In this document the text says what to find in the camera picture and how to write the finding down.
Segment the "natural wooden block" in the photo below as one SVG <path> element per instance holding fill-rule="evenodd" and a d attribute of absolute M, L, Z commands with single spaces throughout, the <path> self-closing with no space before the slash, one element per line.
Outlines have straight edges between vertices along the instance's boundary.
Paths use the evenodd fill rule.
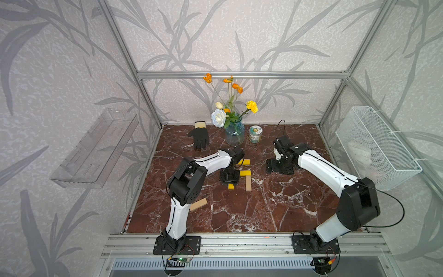
<path fill-rule="evenodd" d="M 201 200 L 199 200 L 199 201 L 193 203 L 193 204 L 190 206 L 190 211 L 197 210 L 197 209 L 199 209 L 199 208 L 201 208 L 201 207 L 203 207 L 203 206 L 205 206 L 205 205 L 207 205 L 207 204 L 208 204 L 207 199 L 206 199 L 206 198 L 203 198 L 203 199 L 201 199 Z"/>
<path fill-rule="evenodd" d="M 251 176 L 250 175 L 247 175 L 245 177 L 245 187 L 246 187 L 246 191 L 247 192 L 251 192 L 252 191 Z"/>

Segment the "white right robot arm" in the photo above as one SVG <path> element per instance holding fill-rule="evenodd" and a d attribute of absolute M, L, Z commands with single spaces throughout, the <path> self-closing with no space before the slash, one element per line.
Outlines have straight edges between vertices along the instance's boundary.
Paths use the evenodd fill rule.
<path fill-rule="evenodd" d="M 275 157 L 266 161 L 267 173 L 293 175 L 296 169 L 304 169 L 325 183 L 339 198 L 336 213 L 310 231 L 312 249 L 319 251 L 336 238 L 358 230 L 380 215 L 372 180 L 360 179 L 341 170 L 307 144 L 295 145 L 286 135 L 276 138 L 273 145 Z"/>

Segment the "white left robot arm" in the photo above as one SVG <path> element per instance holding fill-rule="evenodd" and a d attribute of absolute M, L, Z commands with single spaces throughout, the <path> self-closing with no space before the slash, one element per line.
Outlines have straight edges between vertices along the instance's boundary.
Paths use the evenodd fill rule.
<path fill-rule="evenodd" d="M 190 206 L 198 198 L 207 176 L 219 172 L 219 180 L 223 184 L 239 183 L 240 171 L 235 166 L 244 155 L 243 149 L 234 147 L 218 150 L 203 158 L 183 158 L 167 183 L 171 198 L 170 219 L 165 228 L 168 237 L 178 241 L 186 236 Z"/>

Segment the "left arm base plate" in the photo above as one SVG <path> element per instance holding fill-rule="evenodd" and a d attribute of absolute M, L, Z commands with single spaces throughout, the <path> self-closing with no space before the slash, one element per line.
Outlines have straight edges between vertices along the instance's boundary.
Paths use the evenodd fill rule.
<path fill-rule="evenodd" d="M 160 235 L 156 238 L 153 254 L 166 255 L 199 255 L 201 236 L 186 235 L 178 240 Z"/>

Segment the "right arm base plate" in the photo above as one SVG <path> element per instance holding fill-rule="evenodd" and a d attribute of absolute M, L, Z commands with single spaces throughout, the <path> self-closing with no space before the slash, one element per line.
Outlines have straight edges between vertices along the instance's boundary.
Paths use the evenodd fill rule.
<path fill-rule="evenodd" d="M 338 239 L 334 239 L 330 242 L 323 242 L 315 236 L 295 234 L 291 236 L 291 243 L 295 254 L 338 255 L 341 253 Z"/>

